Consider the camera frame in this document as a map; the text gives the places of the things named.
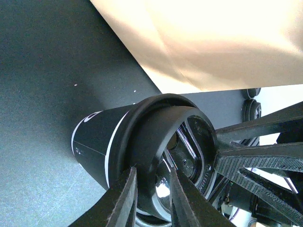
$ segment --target cardboard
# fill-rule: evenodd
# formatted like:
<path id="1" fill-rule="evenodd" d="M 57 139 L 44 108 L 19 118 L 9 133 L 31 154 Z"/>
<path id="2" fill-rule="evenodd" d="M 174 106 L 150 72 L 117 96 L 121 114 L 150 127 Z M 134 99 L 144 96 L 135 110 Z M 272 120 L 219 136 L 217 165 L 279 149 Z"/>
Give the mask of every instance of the cardboard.
<path id="1" fill-rule="evenodd" d="M 162 93 L 303 83 L 301 0 L 91 0 Z"/>

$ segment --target dark table surface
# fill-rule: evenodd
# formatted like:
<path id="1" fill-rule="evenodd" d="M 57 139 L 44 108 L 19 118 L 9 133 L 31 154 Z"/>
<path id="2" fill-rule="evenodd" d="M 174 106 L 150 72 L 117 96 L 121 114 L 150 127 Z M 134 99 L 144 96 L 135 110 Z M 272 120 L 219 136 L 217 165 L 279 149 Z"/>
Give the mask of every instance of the dark table surface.
<path id="1" fill-rule="evenodd" d="M 0 226 L 64 227 L 104 193 L 73 158 L 75 125 L 160 91 L 88 0 L 0 5 Z M 240 91 L 185 96 L 215 128 L 241 121 Z"/>

